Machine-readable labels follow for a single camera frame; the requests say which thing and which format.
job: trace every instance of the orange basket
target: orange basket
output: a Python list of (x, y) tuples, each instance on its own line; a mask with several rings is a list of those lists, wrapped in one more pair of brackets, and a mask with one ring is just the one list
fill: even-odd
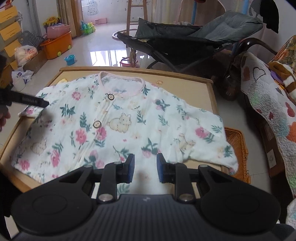
[(54, 40), (46, 40), (40, 46), (44, 49), (47, 59), (54, 59), (61, 56), (72, 48), (71, 32), (68, 32)]
[(233, 177), (251, 183), (251, 177), (247, 172), (248, 149), (241, 131), (225, 127), (227, 142), (233, 147), (234, 153), (239, 163), (239, 169)]

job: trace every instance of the pink box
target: pink box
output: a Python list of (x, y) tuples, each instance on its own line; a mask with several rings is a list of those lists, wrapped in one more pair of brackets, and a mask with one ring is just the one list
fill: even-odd
[(93, 25), (99, 25), (102, 23), (107, 23), (107, 18), (91, 19), (90, 22), (93, 23)]

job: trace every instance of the gray seat cushion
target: gray seat cushion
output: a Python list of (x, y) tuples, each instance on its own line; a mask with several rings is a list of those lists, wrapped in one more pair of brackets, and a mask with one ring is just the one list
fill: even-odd
[(219, 43), (233, 43), (249, 37), (262, 29), (262, 27), (263, 23), (259, 18), (239, 12), (227, 11), (189, 36)]

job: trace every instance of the floral baby shirt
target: floral baby shirt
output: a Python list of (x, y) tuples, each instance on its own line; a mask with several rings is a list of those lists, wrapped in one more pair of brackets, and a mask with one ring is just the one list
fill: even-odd
[(156, 154), (167, 161), (199, 160), (237, 171), (222, 119), (141, 78), (107, 72), (42, 89), (46, 108), (28, 106), (36, 117), (12, 157), (12, 165), (45, 183), (90, 164), (95, 169), (135, 154), (133, 182), (120, 193), (164, 194)]

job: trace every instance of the shirt sleeve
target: shirt sleeve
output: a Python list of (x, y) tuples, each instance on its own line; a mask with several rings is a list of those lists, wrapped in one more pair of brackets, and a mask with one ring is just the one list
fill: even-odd
[(184, 127), (179, 133), (179, 149), (183, 160), (219, 164), (238, 170), (233, 147), (226, 141), (223, 121), (220, 116), (183, 102)]

